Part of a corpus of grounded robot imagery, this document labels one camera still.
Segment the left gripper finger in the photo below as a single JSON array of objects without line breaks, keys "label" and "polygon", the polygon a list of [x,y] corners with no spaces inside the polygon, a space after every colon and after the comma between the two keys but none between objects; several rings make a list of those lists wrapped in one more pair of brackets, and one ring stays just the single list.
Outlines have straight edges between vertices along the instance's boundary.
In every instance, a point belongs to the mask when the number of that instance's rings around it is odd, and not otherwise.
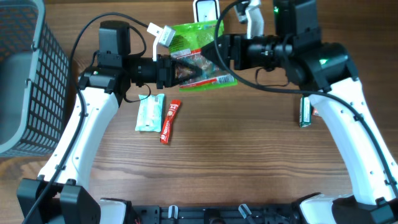
[{"label": "left gripper finger", "polygon": [[178,77],[197,77],[202,75],[203,70],[196,65],[188,63],[184,60],[174,59],[175,73]]},{"label": "left gripper finger", "polygon": [[201,74],[198,73],[176,73],[174,75],[174,85],[175,86],[184,86],[191,84],[195,81],[195,79],[200,78]]}]

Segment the red snack bar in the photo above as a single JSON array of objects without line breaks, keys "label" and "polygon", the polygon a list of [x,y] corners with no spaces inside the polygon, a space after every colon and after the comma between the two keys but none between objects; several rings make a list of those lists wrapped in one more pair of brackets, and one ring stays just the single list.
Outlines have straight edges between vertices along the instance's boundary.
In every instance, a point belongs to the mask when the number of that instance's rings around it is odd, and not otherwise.
[{"label": "red snack bar", "polygon": [[181,101],[180,100],[172,100],[169,109],[167,110],[165,121],[160,133],[160,142],[162,144],[168,144],[169,138],[171,134],[172,123],[176,117],[178,109],[180,108]]}]

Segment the green candy bag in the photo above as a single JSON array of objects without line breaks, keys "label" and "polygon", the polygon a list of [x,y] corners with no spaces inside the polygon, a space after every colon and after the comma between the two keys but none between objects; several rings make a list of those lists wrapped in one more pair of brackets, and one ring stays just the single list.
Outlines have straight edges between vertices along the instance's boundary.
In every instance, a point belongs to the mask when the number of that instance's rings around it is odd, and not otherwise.
[{"label": "green candy bag", "polygon": [[204,91],[235,86],[238,81],[201,55],[201,48],[214,41],[216,21],[196,22],[173,26],[175,35],[169,47],[173,58],[194,65],[202,75],[179,84],[180,91]]}]

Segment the light blue white packet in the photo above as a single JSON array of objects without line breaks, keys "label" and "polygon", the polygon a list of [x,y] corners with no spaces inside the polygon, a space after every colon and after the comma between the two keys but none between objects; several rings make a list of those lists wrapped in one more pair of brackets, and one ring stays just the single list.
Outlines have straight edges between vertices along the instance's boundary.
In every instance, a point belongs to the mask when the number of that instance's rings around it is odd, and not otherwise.
[{"label": "light blue white packet", "polygon": [[150,96],[139,95],[136,131],[161,132],[164,97],[163,93]]}]

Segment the green white boxed item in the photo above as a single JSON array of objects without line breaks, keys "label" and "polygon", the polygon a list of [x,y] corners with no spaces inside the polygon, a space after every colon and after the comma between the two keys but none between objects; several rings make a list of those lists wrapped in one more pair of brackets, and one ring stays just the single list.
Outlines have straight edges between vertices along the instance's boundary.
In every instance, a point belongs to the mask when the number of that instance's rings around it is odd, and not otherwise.
[{"label": "green white boxed item", "polygon": [[299,126],[305,128],[312,123],[312,107],[308,97],[301,97],[300,99],[300,116]]}]

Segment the small orange white packet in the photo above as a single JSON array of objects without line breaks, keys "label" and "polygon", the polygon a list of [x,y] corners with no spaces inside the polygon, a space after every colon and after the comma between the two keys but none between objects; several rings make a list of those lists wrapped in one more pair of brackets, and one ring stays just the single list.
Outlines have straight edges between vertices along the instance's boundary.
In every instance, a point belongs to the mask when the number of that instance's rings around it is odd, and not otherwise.
[{"label": "small orange white packet", "polygon": [[312,108],[312,115],[319,116],[319,113],[315,108]]}]

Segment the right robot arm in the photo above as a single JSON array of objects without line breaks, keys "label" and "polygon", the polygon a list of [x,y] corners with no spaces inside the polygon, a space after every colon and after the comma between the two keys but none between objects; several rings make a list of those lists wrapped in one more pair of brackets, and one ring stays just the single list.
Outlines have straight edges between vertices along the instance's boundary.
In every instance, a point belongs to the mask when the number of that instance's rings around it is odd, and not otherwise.
[{"label": "right robot arm", "polygon": [[348,170],[352,193],[314,193],[291,206],[291,223],[394,223],[397,162],[370,114],[358,70],[345,47],[322,42],[315,1],[274,1],[275,35],[264,35],[259,1],[235,1],[245,34],[215,34],[202,55],[231,75],[285,70],[327,125]]}]

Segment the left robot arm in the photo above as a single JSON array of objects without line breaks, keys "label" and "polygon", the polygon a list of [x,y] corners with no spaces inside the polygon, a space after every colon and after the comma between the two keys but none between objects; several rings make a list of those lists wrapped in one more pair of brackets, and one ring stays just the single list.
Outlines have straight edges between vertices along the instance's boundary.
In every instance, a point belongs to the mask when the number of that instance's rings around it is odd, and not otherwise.
[{"label": "left robot arm", "polygon": [[88,193],[99,144],[132,83],[160,89],[181,83],[176,58],[131,53],[130,31],[124,21],[100,24],[98,63],[86,68],[76,84],[75,107],[57,147],[37,178],[23,179],[17,189],[25,223],[128,221],[128,203],[96,201]]}]

